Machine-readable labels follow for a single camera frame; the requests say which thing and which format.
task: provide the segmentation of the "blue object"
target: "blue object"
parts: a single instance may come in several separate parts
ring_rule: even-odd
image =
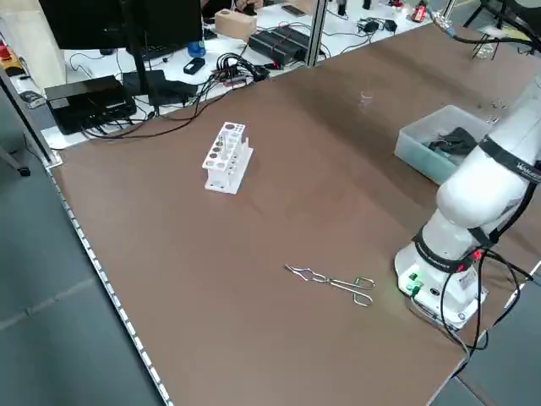
[[[192,58],[202,58],[206,54],[205,42],[192,41],[188,44],[188,53]]]

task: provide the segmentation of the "brown table surface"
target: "brown table surface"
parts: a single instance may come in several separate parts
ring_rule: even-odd
[[[472,49],[419,28],[235,91],[169,135],[63,153],[54,175],[175,404],[428,401],[462,351],[396,287],[393,257],[436,191],[393,156],[398,129],[447,104],[501,112],[491,102],[510,104],[539,66],[511,47],[493,62]],[[359,107],[361,91],[371,105]],[[255,148],[237,195],[204,189],[201,163],[225,121],[246,123]],[[526,268],[541,256],[536,214],[499,246]],[[374,305],[285,263],[373,278]],[[485,276],[493,321],[511,285],[501,269]]]

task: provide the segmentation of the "red object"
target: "red object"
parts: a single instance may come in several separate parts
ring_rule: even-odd
[[[9,54],[8,47],[6,47],[5,45],[0,45],[0,58],[3,61],[7,61],[11,59],[11,55]]]
[[[424,17],[426,17],[426,2],[421,1],[415,8],[415,11],[413,11],[412,21],[422,23],[424,21]]]

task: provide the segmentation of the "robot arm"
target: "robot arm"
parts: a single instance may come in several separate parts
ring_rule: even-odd
[[[541,151],[541,83],[535,78],[506,118],[490,133],[491,140],[533,165]],[[442,215],[461,228],[491,232],[522,200],[529,182],[476,147],[437,194]]]
[[[449,20],[429,13],[453,39],[479,43],[456,36]],[[541,51],[537,37],[531,41],[505,38],[481,43],[497,41],[526,42]],[[527,87],[488,137],[495,149],[520,160],[517,167],[507,167],[501,159],[494,159],[494,154],[486,152],[487,143],[475,147],[438,190],[438,210],[395,257],[400,290],[408,296],[415,292],[416,302],[434,318],[441,321],[444,316],[446,323],[456,329],[475,314],[488,293],[481,288],[473,263],[464,261],[476,247],[484,245],[473,236],[473,230],[488,236],[502,225],[507,228],[509,220],[522,213],[524,195],[531,198],[535,187],[524,172],[541,180],[541,174],[532,168],[541,151],[541,77]]]

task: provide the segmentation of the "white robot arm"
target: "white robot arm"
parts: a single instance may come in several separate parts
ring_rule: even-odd
[[[527,87],[489,137],[521,162],[534,165],[541,151],[541,78]],[[478,145],[438,190],[438,210],[417,239],[424,245],[412,241],[396,255],[400,290],[411,295],[415,286],[422,286],[416,301],[440,318],[440,295],[449,272],[442,271],[437,261],[427,261],[423,250],[437,255],[435,258],[459,261],[482,245],[470,230],[480,228],[489,235],[505,223],[519,206],[529,183]],[[443,303],[449,325],[459,329],[475,313],[478,288],[478,276],[471,262],[450,276]],[[481,300],[486,294],[483,289]]]

